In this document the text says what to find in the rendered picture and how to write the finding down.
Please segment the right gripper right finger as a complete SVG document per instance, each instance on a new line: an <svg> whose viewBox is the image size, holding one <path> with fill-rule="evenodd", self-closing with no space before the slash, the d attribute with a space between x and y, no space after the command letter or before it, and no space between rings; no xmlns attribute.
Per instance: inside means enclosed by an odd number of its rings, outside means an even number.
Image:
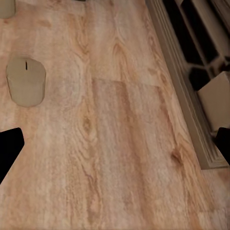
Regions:
<svg viewBox="0 0 230 230"><path fill-rule="evenodd" d="M215 144L230 165L230 129L219 128Z"/></svg>

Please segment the pillar candle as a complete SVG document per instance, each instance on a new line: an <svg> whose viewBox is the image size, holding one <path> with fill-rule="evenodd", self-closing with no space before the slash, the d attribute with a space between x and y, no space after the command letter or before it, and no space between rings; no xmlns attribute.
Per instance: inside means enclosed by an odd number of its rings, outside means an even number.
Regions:
<svg viewBox="0 0 230 230"><path fill-rule="evenodd" d="M40 104L45 97L46 70L32 58L16 58L6 67L6 78L11 98L23 107Z"/></svg>
<svg viewBox="0 0 230 230"><path fill-rule="evenodd" d="M11 18L16 14L16 0L0 0L0 18Z"/></svg>

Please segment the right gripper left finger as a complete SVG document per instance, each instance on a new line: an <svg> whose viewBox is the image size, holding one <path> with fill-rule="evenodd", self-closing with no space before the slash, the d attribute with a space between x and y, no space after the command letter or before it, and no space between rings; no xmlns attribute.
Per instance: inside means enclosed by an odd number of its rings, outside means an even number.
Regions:
<svg viewBox="0 0 230 230"><path fill-rule="evenodd" d="M24 146L23 133L20 128L0 133L0 184Z"/></svg>

